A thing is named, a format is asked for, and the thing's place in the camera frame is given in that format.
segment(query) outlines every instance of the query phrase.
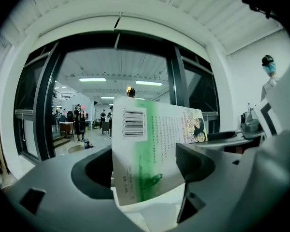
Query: person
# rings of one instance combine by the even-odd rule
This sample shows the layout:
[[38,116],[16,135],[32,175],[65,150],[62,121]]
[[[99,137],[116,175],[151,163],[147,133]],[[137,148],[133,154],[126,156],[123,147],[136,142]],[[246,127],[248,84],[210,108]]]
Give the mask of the person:
[[108,117],[110,118],[110,130],[111,130],[111,136],[112,138],[112,118],[113,118],[113,106],[110,107],[111,111],[108,113]]
[[204,142],[206,140],[206,135],[204,132],[204,121],[201,118],[195,119],[193,137],[196,142]]
[[57,126],[59,127],[61,113],[58,109],[56,109],[56,119],[57,119]]
[[81,105],[77,104],[74,111],[74,120],[75,120],[75,132],[77,140],[80,141],[79,135],[82,135],[82,141],[84,141],[85,136],[85,119],[86,114],[81,111]]
[[205,132],[201,131],[197,135],[193,135],[195,141],[204,142],[206,140]]
[[102,123],[105,122],[105,109],[103,109],[102,113],[100,113],[101,121],[100,121],[100,129],[102,128]]
[[264,58],[262,58],[262,67],[270,77],[270,80],[268,80],[262,87],[261,101],[265,98],[268,91],[271,90],[280,80],[276,74],[276,64],[270,55],[265,55]]
[[127,95],[128,95],[129,97],[134,98],[134,96],[135,96],[135,89],[132,88],[132,87],[127,87]]

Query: window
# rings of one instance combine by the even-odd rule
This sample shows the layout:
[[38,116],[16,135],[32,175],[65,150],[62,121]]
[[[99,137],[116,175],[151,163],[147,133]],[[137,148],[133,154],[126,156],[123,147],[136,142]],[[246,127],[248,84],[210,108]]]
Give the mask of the window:
[[201,57],[195,61],[182,57],[190,108],[202,110],[207,133],[219,132],[219,105],[214,75],[210,63]]
[[[128,87],[135,90],[137,99],[170,104],[166,58],[121,49],[119,47],[128,48],[121,44],[123,38],[119,37],[117,49],[85,48],[66,53],[56,77],[51,104],[51,136],[55,155],[78,149],[78,139],[83,137],[95,146],[111,144],[111,107],[115,95],[127,96]],[[73,130],[77,104],[81,105],[80,110],[88,118],[82,123],[77,119]],[[97,133],[94,127],[101,128],[100,132]]]
[[24,67],[16,92],[16,109],[33,110],[35,91],[45,61],[43,58]]

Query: ceiling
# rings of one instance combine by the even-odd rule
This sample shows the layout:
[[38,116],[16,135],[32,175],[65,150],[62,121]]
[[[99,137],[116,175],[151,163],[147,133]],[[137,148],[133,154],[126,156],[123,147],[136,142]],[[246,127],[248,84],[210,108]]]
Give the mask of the ceiling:
[[[152,100],[168,91],[166,68],[166,59],[150,54],[115,49],[82,50],[66,55],[56,84],[70,87],[101,104],[110,103],[101,97],[126,95],[128,86],[135,89],[136,98]],[[81,82],[82,77],[105,77],[106,82]],[[137,80],[160,82],[162,86],[137,85]]]
[[77,93],[77,91],[71,88],[69,85],[62,84],[58,81],[55,83],[55,91],[62,94],[63,96],[70,95],[71,93]]
[[[1,32],[10,41],[19,42],[30,32],[30,28],[44,24],[39,23],[41,18],[77,1],[80,0],[22,0],[8,17]],[[165,16],[163,8],[171,7],[179,13],[184,13],[194,21],[196,29],[201,26],[210,32],[221,43],[226,54],[282,28],[276,21],[251,11],[241,0],[152,0],[152,3],[148,0],[137,0],[137,2],[148,4],[148,7],[154,4],[155,11],[158,15],[160,13],[161,17]],[[91,10],[97,15],[118,15],[123,12],[122,16],[125,16],[125,11],[118,11],[117,7],[118,5],[113,7],[110,5],[109,8],[95,6]],[[55,26],[67,22],[63,19]]]

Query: fluorescent light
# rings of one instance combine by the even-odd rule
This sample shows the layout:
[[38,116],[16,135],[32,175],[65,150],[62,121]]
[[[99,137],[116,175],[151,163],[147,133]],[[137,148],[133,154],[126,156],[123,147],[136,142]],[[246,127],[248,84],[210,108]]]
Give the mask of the fluorescent light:
[[153,86],[161,86],[162,85],[162,83],[147,82],[147,81],[136,81],[136,84],[153,85]]
[[81,82],[105,82],[106,79],[104,77],[95,77],[95,78],[80,78]]

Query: paper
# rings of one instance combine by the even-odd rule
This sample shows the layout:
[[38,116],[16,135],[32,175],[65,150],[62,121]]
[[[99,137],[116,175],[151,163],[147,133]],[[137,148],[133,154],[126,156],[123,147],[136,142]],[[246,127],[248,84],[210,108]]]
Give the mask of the paper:
[[276,114],[266,98],[252,111],[252,114],[258,119],[266,138],[271,138],[283,131]]
[[158,197],[185,181],[176,143],[207,141],[201,110],[115,96],[112,152],[120,205]]

